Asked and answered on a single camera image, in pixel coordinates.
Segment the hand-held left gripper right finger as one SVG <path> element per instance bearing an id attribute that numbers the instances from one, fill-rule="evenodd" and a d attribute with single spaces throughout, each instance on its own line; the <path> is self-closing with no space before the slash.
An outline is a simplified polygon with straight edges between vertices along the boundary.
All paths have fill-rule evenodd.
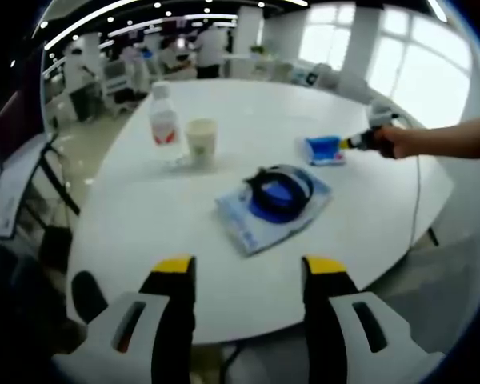
<path id="1" fill-rule="evenodd" d="M 336 260 L 302 257 L 302 300 L 311 383 L 420 383 L 443 359 L 425 352 L 408 321 L 358 290 Z"/>

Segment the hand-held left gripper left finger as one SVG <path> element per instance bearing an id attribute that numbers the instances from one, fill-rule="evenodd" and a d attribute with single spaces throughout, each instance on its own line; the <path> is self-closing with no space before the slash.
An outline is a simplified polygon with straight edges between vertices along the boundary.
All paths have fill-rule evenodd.
<path id="1" fill-rule="evenodd" d="M 71 283 L 86 337 L 55 365 L 69 383 L 188 383 L 195 329 L 196 259 L 189 254 L 156 264 L 140 289 L 108 302 L 94 276 Z"/>

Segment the person's right hand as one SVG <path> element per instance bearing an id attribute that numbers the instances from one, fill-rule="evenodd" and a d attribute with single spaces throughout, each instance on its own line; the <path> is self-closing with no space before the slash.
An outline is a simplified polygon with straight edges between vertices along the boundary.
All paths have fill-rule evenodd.
<path id="1" fill-rule="evenodd" d="M 396 126 L 381 126 L 374 134 L 376 149 L 384 158 L 415 156 L 414 132 Z"/>

